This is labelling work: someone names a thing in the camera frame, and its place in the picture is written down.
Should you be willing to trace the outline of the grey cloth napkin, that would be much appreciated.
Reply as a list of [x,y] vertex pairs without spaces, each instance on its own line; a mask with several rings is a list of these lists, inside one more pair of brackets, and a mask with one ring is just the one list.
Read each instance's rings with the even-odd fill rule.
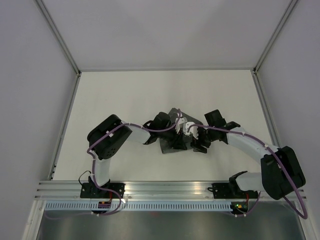
[[[201,121],[198,119],[181,112],[182,117],[187,120],[187,122],[194,122],[195,124],[203,124]],[[177,108],[172,108],[169,112],[168,115],[170,117],[170,121],[172,124],[176,122],[176,118],[178,116],[178,109]],[[171,154],[171,153],[177,153],[181,151],[187,151],[187,150],[192,150],[191,142],[193,141],[193,137],[191,135],[186,136],[183,134],[183,130],[180,130],[180,133],[178,133],[178,136],[173,137],[173,133],[176,132],[176,129],[173,128],[170,131],[163,132],[161,134],[164,134],[167,136],[165,138],[160,138],[159,139],[159,144],[160,144],[160,149],[163,154]]]

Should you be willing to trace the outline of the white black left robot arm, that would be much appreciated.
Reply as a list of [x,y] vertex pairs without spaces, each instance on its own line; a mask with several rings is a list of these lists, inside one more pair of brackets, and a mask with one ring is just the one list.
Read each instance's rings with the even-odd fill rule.
[[165,113],[159,112],[153,120],[144,125],[122,121],[112,114],[87,136],[89,147],[87,153],[93,157],[90,174],[93,182],[91,191],[98,198],[109,193],[110,162],[126,141],[150,145],[157,140],[163,154],[168,151],[185,151],[188,149],[184,140],[184,124],[187,119],[180,110],[174,120]]

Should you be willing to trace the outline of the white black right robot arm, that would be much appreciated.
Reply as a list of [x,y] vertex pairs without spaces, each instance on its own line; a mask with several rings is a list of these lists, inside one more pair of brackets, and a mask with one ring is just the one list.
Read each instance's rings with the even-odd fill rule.
[[184,133],[192,135],[192,146],[205,152],[210,143],[220,141],[244,152],[260,165],[259,172],[240,171],[228,180],[228,192],[235,198],[246,192],[266,192],[279,200],[306,184],[295,151],[268,144],[248,133],[234,121],[226,122],[219,110],[205,114],[207,125],[190,122]]

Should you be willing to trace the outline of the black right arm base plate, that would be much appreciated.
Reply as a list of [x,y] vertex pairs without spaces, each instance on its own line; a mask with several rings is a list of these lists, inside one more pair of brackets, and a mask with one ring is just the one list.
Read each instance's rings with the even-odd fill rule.
[[246,200],[246,199],[257,199],[258,192],[253,190],[243,191],[239,189],[232,189],[228,183],[224,182],[217,182],[212,183],[210,187],[207,188],[209,192],[213,194],[213,198],[216,200],[222,199],[239,199],[239,200]]

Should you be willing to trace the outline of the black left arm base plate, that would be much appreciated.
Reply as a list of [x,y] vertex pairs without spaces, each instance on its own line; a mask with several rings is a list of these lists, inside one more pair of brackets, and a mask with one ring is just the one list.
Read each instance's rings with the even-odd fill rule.
[[81,199],[119,199],[123,197],[125,193],[125,184],[122,182],[111,182],[102,186],[104,189],[101,190],[96,187],[93,182],[86,182],[82,184],[80,191]]

